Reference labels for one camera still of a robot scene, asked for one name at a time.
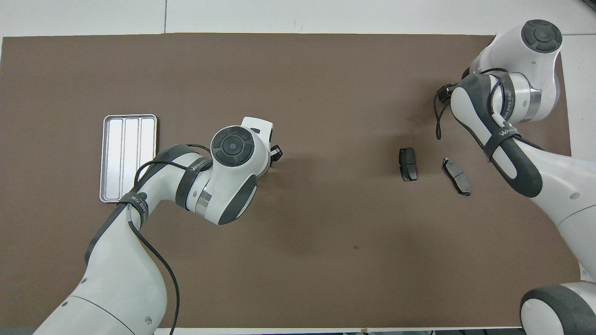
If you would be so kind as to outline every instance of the white floor tile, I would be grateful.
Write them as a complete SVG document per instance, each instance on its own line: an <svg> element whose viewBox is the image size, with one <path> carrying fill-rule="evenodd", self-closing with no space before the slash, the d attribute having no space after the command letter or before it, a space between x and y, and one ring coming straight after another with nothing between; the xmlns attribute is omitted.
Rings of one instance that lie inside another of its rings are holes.
<svg viewBox="0 0 596 335"><path fill-rule="evenodd" d="M0 38L158 34L165 11L166 0L0 0Z"/></svg>
<svg viewBox="0 0 596 335"><path fill-rule="evenodd" d="M493 35L534 18L596 33L580 0L168 0L166 31Z"/></svg>
<svg viewBox="0 0 596 335"><path fill-rule="evenodd" d="M596 35L565 36L561 47L571 154L596 160Z"/></svg>

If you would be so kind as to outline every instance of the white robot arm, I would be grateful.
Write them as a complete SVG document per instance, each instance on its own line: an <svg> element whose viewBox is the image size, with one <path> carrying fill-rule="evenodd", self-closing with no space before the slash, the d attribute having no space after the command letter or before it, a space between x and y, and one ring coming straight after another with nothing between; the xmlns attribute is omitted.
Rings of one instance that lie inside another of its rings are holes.
<svg viewBox="0 0 596 335"><path fill-rule="evenodd" d="M596 162L548 153L512 126L552 111L561 42L552 23L528 21L496 35L448 88L457 121L509 185L552 219L580 263L584 282L541 287L522 298L528 335L596 334Z"/></svg>
<svg viewBox="0 0 596 335"><path fill-rule="evenodd" d="M217 225L239 218L256 178L282 155L269 149L272 131L271 122L252 117L221 129L211 142L214 161L184 144L159 152L91 240L79 285L35 334L153 334L166 310L166 287L135 230L162 200Z"/></svg>

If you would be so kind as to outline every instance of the brown mat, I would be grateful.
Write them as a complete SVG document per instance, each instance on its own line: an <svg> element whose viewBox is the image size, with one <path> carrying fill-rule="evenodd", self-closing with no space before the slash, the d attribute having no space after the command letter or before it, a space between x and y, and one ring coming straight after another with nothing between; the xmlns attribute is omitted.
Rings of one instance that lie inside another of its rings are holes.
<svg viewBox="0 0 596 335"><path fill-rule="evenodd" d="M169 34L5 38L0 328L39 325L76 286L114 207L98 199L102 121L154 113L160 147L243 116L285 155L237 222L162 203L143 229L182 293L181 327L519 325L522 295L578 279L553 223L432 98L490 36ZM519 126L569 154L566 102ZM403 182L398 150L420 178ZM445 156L467 172L460 196ZM168 287L171 323L173 287Z"/></svg>

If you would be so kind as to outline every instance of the silver tray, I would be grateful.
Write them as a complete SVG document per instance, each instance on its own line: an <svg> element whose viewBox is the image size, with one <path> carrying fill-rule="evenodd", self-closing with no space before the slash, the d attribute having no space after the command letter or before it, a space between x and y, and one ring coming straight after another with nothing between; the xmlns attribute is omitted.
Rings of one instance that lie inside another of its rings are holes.
<svg viewBox="0 0 596 335"><path fill-rule="evenodd" d="M155 115L106 116L101 146L100 200L114 203L130 191L136 170L155 157L156 148Z"/></svg>

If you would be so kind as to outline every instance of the black velcro strap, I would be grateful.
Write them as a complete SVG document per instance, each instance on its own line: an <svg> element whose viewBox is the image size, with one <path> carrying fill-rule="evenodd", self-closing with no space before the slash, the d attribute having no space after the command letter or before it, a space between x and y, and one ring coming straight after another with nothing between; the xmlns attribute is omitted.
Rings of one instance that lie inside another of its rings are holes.
<svg viewBox="0 0 596 335"><path fill-rule="evenodd" d="M492 133L491 138L488 139L488 142L482 149L485 152L486 157L488 157L488 159L491 159L492 154L495 153L495 150L499 147L499 145L503 141L514 135L522 137L520 133L517 132L517 129L515 129L512 126L501 127L496 132Z"/></svg>
<svg viewBox="0 0 596 335"><path fill-rule="evenodd" d="M141 216L141 227L149 217L149 205L138 193L128 192L120 198L118 203L131 204Z"/></svg>
<svg viewBox="0 0 596 335"><path fill-rule="evenodd" d="M186 171L184 171L182 179L180 179L178 188L176 189L176 204L178 204L178 206L189 210L186 208L186 199L188 197L188 193L190 192L190 188L197 179L199 172L207 170L211 167L211 165L213 165L212 160L205 157L200 157L187 167Z"/></svg>

